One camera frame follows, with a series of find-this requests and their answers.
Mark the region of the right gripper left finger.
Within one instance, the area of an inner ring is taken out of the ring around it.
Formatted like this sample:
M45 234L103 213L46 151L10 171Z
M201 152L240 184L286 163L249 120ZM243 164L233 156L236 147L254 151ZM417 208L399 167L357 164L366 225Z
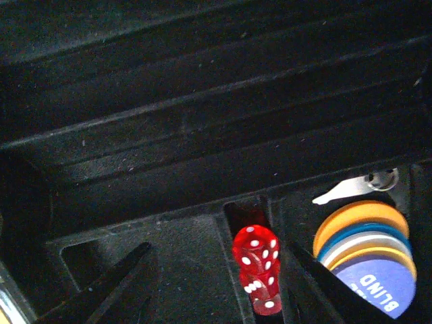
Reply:
M37 323L131 323L152 316L152 245L137 246L122 260Z

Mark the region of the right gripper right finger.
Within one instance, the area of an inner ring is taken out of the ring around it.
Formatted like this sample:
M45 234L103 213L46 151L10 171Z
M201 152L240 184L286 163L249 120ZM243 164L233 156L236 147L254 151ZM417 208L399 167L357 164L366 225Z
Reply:
M394 319L354 293L297 243L290 243L290 251L344 323L395 323Z

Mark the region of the purple blind button chips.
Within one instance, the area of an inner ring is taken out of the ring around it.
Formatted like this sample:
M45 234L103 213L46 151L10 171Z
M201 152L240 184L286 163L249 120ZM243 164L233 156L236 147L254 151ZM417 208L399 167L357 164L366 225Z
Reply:
M376 200L353 202L320 225L313 255L353 292L397 319L416 293L409 233L396 208Z

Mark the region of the red die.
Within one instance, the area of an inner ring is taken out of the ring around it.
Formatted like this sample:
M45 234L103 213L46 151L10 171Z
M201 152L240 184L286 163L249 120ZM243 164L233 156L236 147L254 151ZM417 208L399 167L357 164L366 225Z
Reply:
M281 311L281 296L276 273L266 271L251 274L241 271L239 279L244 291L250 297L256 314L270 316Z
M272 268L279 258L279 249L277 236L267 227L255 224L236 234L232 253L242 271L258 275Z

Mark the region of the black poker set case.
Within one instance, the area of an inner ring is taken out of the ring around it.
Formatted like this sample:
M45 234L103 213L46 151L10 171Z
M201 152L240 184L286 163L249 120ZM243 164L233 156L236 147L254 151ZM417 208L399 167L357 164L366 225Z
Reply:
M2 1L1 289L16 321L142 243L136 323L344 323L290 251L312 252L347 178L408 221L400 323L431 322L430 1ZM279 239L281 311L254 312L232 253Z

